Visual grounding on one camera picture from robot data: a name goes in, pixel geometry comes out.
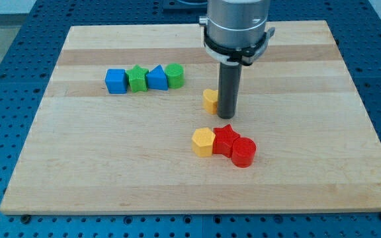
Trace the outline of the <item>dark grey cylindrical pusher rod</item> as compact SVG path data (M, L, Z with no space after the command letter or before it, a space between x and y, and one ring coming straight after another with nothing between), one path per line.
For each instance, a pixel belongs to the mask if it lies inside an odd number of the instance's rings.
M226 65L220 63L218 80L218 107L217 115L223 119L233 118L235 115L241 65Z

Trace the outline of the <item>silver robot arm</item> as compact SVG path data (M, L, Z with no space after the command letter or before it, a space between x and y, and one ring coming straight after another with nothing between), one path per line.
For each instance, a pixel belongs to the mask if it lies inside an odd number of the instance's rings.
M266 28L270 0L210 0L200 17L206 53L220 63L217 115L233 118L241 68L266 51L275 28Z

